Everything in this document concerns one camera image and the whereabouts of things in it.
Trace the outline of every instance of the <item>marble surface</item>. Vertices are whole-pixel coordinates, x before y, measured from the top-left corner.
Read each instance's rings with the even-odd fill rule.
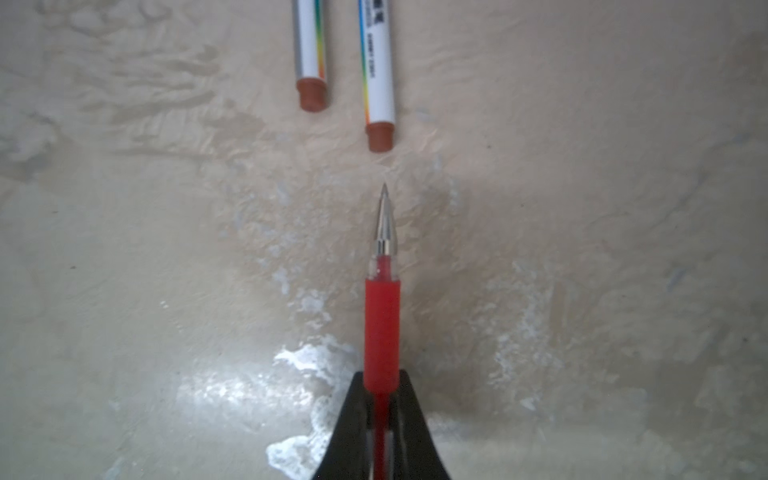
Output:
[[[383,181],[454,478],[765,478],[766,3],[396,2],[384,155],[347,4],[320,114],[285,2],[0,6],[4,478],[309,478]]]

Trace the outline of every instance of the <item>brown cap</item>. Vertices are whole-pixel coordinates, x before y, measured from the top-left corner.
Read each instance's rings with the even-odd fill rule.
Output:
[[[388,121],[377,121],[375,124],[366,125],[368,134],[368,149],[374,153],[382,154],[392,150],[395,137],[395,125]]]
[[[296,89],[299,91],[299,105],[302,110],[325,110],[326,82],[319,78],[301,78],[296,82]]]

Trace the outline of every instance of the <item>pen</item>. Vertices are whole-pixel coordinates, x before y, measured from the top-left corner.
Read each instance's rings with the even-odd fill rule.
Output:
[[[389,0],[358,0],[357,5],[368,149],[381,153],[392,150],[395,133]]]
[[[323,0],[293,0],[293,54],[301,108],[323,110],[328,90]]]
[[[389,396],[400,384],[400,280],[397,235],[386,184],[379,198],[373,254],[366,278],[366,341],[362,381],[373,397],[373,478],[388,478],[392,434]]]

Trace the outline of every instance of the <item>floor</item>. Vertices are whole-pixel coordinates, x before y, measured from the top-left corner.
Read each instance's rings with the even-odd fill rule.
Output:
[[[380,155],[283,3],[0,6],[3,478],[309,478],[383,181],[453,478],[768,477],[765,2],[395,2]]]

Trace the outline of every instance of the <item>red pen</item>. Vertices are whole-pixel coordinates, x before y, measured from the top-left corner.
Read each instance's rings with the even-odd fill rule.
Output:
[[[400,280],[397,235],[386,184],[379,199],[373,255],[366,278],[366,344],[362,382],[373,396],[373,478],[392,467],[389,396],[400,384]]]

